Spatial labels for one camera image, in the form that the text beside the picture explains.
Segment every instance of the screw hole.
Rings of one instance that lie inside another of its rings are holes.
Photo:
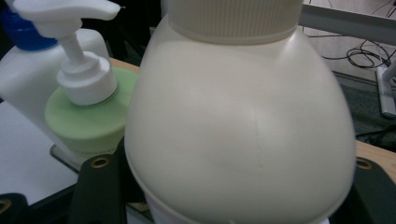
[[[371,170],[373,169],[373,165],[363,159],[357,159],[356,160],[356,166],[358,166],[358,168],[364,169],[364,170]]]
[[[9,199],[0,200],[0,214],[6,212],[11,205],[12,201]]]
[[[107,166],[110,163],[110,160],[106,157],[100,157],[91,162],[92,168],[102,168]]]

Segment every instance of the light green pump bottle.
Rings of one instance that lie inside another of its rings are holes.
[[[17,0],[15,7],[41,35],[57,38],[67,55],[57,76],[61,87],[49,98],[45,119],[72,152],[72,165],[112,153],[124,135],[137,74],[112,69],[107,59],[83,52],[75,31],[80,18],[112,20],[120,6],[107,0]]]

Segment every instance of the metal leg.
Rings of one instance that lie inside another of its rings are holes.
[[[396,75],[396,63],[388,69],[378,67],[376,70],[376,81],[378,83],[379,100],[381,102],[382,115],[388,119],[396,119],[396,106],[392,94],[390,80]]]

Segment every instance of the wooden floor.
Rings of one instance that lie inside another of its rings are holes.
[[[334,9],[340,9],[345,11],[356,12],[360,14],[368,14],[377,17],[387,17],[393,9],[396,7],[393,5],[395,0],[304,0],[305,4],[310,4],[319,7],[330,7]],[[390,19],[396,20],[396,12],[389,16]],[[304,33],[307,35],[328,35],[327,32],[304,28]],[[311,43],[315,49],[322,56],[329,58],[344,57],[347,51],[360,45],[364,40],[346,37],[346,36],[332,36],[332,37],[315,37],[310,38]],[[395,46],[380,45],[390,55],[396,50]],[[373,53],[385,55],[378,46],[374,43],[366,42],[364,49],[370,50]],[[357,55],[353,57],[357,64],[371,65],[371,62],[365,58],[364,55]],[[348,59],[344,60],[325,60],[329,67],[342,74],[346,74],[352,77],[363,78],[375,82],[375,70],[374,68],[359,68],[352,65]],[[374,59],[375,65],[381,64],[377,59]]]

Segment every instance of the pump bottle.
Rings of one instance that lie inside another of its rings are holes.
[[[0,61],[0,97],[32,121],[66,157],[70,157],[63,141],[48,127],[44,118],[45,105],[59,87],[56,75],[65,58],[64,50],[56,39],[41,36],[30,21],[21,18],[12,0],[7,3],[9,8],[2,13],[2,23],[15,47]],[[79,29],[77,40],[82,49],[108,59],[105,41],[98,32]]]
[[[351,117],[302,3],[168,1],[125,133],[156,223],[319,223],[347,196]]]
[[[20,15],[44,37],[56,38],[66,55],[60,85],[45,105],[45,121],[78,168],[90,157],[114,152],[124,135],[126,111],[137,75],[112,68],[108,59],[83,51],[75,31],[81,18],[112,20],[120,6],[107,0],[17,0]]]

